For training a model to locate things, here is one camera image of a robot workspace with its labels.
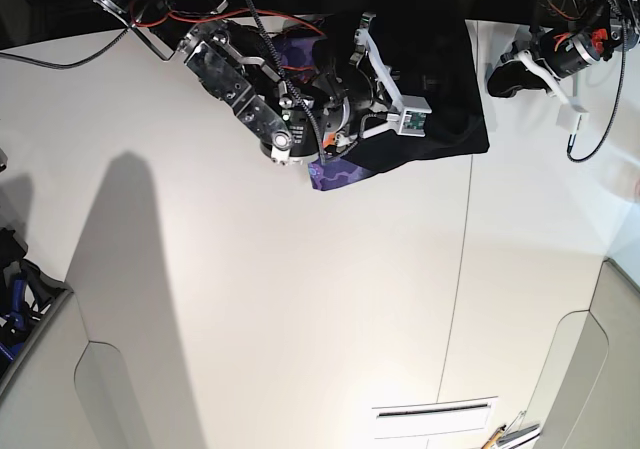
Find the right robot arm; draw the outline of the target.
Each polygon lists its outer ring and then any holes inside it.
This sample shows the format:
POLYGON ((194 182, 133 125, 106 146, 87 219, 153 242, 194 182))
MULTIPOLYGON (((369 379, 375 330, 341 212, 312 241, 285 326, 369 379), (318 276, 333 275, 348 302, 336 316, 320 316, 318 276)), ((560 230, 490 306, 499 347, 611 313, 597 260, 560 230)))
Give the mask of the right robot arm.
POLYGON ((333 161, 401 128, 405 106, 370 33, 369 14, 291 16, 274 32, 252 0, 243 0, 247 24, 227 0, 95 1, 181 54, 277 164, 333 161))

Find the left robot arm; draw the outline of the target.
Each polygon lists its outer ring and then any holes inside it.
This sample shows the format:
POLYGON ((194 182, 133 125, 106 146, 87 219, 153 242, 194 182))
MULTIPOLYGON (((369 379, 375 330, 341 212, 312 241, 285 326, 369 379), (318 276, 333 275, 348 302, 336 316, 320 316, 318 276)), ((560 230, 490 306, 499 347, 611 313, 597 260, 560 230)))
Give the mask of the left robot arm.
POLYGON ((534 0, 529 34, 517 37, 488 75, 495 98, 551 88, 516 58, 533 62, 557 81, 639 45, 639 0, 534 0))

